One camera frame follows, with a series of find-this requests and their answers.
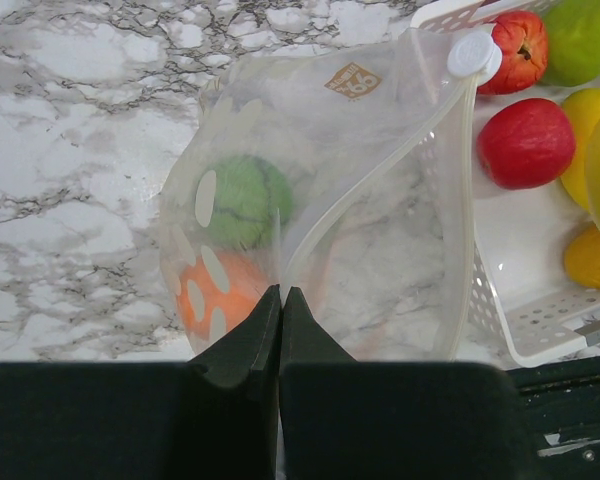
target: green toy fruit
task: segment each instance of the green toy fruit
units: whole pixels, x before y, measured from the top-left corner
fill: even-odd
[[[563,0],[542,20],[549,34],[542,83],[575,87],[600,76],[600,0]]]
[[[276,212],[280,224],[291,218],[293,195],[285,176],[252,155],[228,157],[212,168],[216,190],[206,230],[219,246],[247,250],[271,242]]]

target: white basket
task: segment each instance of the white basket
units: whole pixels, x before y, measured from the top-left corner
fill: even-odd
[[[511,10],[542,14],[559,2],[439,0],[418,10],[411,26],[457,31]],[[600,86],[600,79],[594,83]],[[561,101],[571,91],[533,87],[521,94],[478,100],[474,140],[488,119],[508,104],[540,96]],[[513,359],[525,367],[599,343],[600,291],[574,285],[562,267],[562,252],[586,223],[586,213],[559,182],[511,192],[495,187],[480,168],[473,170],[476,248],[469,320],[504,341]],[[597,321],[574,329],[583,319]]]

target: printed logo on bag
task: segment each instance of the printed logo on bag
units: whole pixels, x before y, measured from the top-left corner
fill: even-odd
[[[371,93],[380,85],[382,78],[365,70],[360,65],[350,63],[329,80],[325,87],[351,99]]]

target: white plastic cap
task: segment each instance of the white plastic cap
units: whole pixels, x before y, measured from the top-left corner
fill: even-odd
[[[447,68],[454,77],[466,78],[480,74],[478,85],[491,80],[502,64],[502,50],[491,35],[474,30],[458,40],[447,59]]]

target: red apple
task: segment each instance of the red apple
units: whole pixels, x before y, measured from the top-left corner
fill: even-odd
[[[485,173],[509,190],[545,185],[564,173],[576,151],[569,119],[550,100],[530,98],[498,112],[478,135]]]
[[[519,11],[503,13],[494,23],[491,37],[502,50],[502,64],[478,93],[504,95],[529,88],[540,80],[549,62],[549,36],[542,19]]]

